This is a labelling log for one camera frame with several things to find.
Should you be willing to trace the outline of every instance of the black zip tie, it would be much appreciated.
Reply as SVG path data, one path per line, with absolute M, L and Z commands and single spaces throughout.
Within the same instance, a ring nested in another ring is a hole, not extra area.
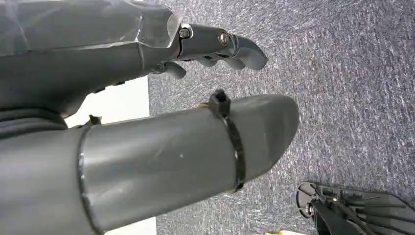
M 233 192 L 237 192 L 244 186 L 246 166 L 241 136 L 239 135 L 236 125 L 229 116 L 231 111 L 231 99 L 229 99 L 223 90 L 216 90 L 215 93 L 210 96 L 207 107 L 224 123 L 229 139 L 235 149 L 236 178 Z

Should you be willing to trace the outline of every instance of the metal screw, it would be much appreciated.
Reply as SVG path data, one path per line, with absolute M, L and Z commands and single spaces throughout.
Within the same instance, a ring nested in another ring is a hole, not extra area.
M 189 38 L 190 37 L 190 31 L 187 28 L 182 28 L 179 31 L 180 38 Z
M 221 32 L 219 34 L 219 43 L 222 46 L 227 46 L 228 45 L 228 34 L 226 32 Z
M 305 212 L 308 213 L 308 214 L 313 214 L 314 213 L 314 207 L 311 203 L 305 204 Z

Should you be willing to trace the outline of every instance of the plastic wrap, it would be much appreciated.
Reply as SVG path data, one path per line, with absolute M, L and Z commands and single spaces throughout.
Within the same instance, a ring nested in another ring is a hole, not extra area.
M 133 42 L 166 48 L 181 20 L 134 0 L 0 0 L 0 56 Z

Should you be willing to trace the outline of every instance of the robotic hand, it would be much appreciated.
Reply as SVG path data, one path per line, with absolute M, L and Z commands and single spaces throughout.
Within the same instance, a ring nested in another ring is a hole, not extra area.
M 229 34 L 220 28 L 197 24 L 183 24 L 178 31 L 180 48 L 177 59 L 158 64 L 151 73 L 170 73 L 181 79 L 185 70 L 172 61 L 197 61 L 206 67 L 225 61 L 235 70 L 248 67 L 252 70 L 262 69 L 268 62 L 264 52 L 251 40 Z
M 179 27 L 167 48 L 128 43 L 3 56 L 0 109 L 41 107 L 68 117 L 90 93 L 149 73 L 166 72 L 180 79 L 186 71 L 175 61 L 192 60 L 208 67 L 223 60 L 236 70 L 260 70 L 268 61 L 251 40 L 197 24 Z

